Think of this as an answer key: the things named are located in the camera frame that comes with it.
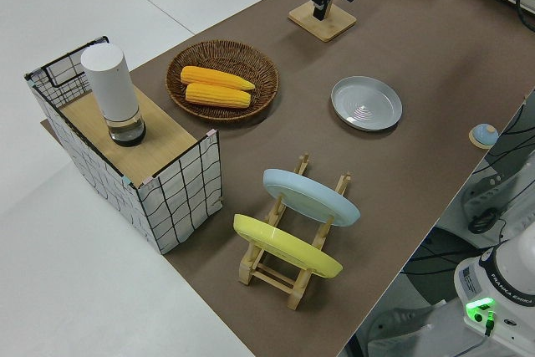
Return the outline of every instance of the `grid basket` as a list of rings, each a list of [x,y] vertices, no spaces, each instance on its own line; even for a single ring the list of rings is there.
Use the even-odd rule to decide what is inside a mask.
[[[136,187],[61,111],[90,92],[80,57],[88,46],[103,42],[109,40],[97,38],[26,74],[25,79],[87,182],[164,254],[222,208],[219,134],[210,131]]]

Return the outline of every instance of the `brown mat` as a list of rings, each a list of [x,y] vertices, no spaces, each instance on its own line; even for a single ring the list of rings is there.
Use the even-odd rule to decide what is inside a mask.
[[[338,0],[357,23],[330,43],[288,20],[306,1],[264,0],[132,73],[199,138],[213,125],[178,108],[166,92],[174,56],[193,43],[228,38],[264,52],[279,68],[280,92],[264,121],[216,127],[223,209],[166,255],[258,356],[335,356],[483,157],[469,130],[483,122],[502,130],[535,83],[535,36],[499,0]],[[397,91],[404,113],[396,128],[367,133],[336,116],[330,91],[352,75]],[[362,217],[352,227],[333,227],[324,251],[344,270],[334,279],[313,278],[294,312],[285,293],[257,280],[238,282],[247,244],[232,230],[232,217],[263,218],[272,203],[263,171],[291,170],[304,151],[311,156],[307,176],[327,186],[351,171],[346,196]],[[291,211],[280,227],[309,240],[316,229]]]

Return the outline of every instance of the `plate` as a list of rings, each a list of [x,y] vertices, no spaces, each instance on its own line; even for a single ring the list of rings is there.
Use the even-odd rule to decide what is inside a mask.
[[[312,244],[258,219],[236,214],[234,230],[248,242],[298,268],[310,269],[322,278],[334,278],[342,270],[338,261]]]
[[[185,66],[199,66],[238,75],[255,84],[251,104],[246,109],[196,105],[186,100],[186,86],[181,82]],[[273,62],[255,48],[225,39],[196,43],[177,54],[169,64],[167,93],[183,110],[205,120],[238,122],[265,110],[278,91],[278,71]]]
[[[335,190],[291,171],[267,169],[263,184],[273,197],[283,196],[282,203],[301,215],[333,226],[350,226],[360,218],[359,209]]]
[[[364,76],[340,80],[333,87],[331,100],[340,119],[364,131],[392,127],[403,110],[400,97],[391,87]]]

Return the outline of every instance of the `yellow corn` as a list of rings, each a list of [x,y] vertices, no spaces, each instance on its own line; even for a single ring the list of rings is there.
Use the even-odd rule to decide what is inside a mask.
[[[205,69],[197,66],[184,66],[181,71],[183,84],[203,83],[220,85],[223,87],[248,91],[254,89],[254,84],[234,74],[223,73],[219,70]]]
[[[186,100],[193,104],[245,109],[251,104],[251,94],[203,83],[191,83],[186,87]]]

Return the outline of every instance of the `woven bowl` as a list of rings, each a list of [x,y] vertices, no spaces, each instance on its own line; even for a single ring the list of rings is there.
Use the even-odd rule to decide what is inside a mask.
[[[199,66],[238,75],[255,84],[251,105],[246,109],[196,105],[186,100],[186,86],[181,82],[185,66]],[[244,43],[216,39],[197,43],[180,52],[169,64],[166,78],[169,96],[185,111],[206,120],[238,122],[264,110],[278,91],[278,71],[273,62]]]

